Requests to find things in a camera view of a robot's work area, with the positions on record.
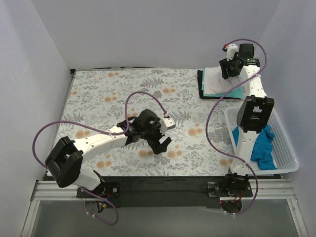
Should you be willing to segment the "white t shirt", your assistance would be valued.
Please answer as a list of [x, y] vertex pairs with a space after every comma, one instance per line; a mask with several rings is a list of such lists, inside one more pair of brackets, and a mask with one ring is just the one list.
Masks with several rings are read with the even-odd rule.
[[205, 68], [202, 71], [202, 91], [204, 96], [219, 96], [241, 83], [239, 76], [223, 79], [221, 67]]

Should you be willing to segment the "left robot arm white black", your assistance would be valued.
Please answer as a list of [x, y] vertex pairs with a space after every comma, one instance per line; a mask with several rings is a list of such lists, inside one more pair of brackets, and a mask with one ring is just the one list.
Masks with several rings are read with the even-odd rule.
[[60, 188], [76, 185], [94, 191], [101, 187], [104, 180], [98, 172], [83, 168], [84, 162], [140, 139], [147, 141], [155, 155], [165, 153], [171, 138], [167, 137], [163, 142], [160, 140], [175, 126], [175, 121], [169, 115], [159, 118], [153, 111], [145, 109], [139, 116], [118, 123], [106, 134], [75, 140], [67, 136], [59, 139], [45, 160], [45, 165]]

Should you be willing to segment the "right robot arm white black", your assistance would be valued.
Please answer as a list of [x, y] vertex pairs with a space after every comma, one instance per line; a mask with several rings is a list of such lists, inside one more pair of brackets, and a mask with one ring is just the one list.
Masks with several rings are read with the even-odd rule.
[[237, 114], [238, 142], [235, 156], [225, 175], [224, 187], [230, 196], [241, 197], [250, 190], [250, 172], [247, 163], [251, 160], [253, 148], [262, 129], [268, 123], [274, 107], [274, 100], [264, 92], [260, 77], [260, 62], [254, 57], [255, 47], [251, 43], [223, 47], [227, 58], [220, 61], [224, 79], [238, 76], [245, 87], [245, 99]]

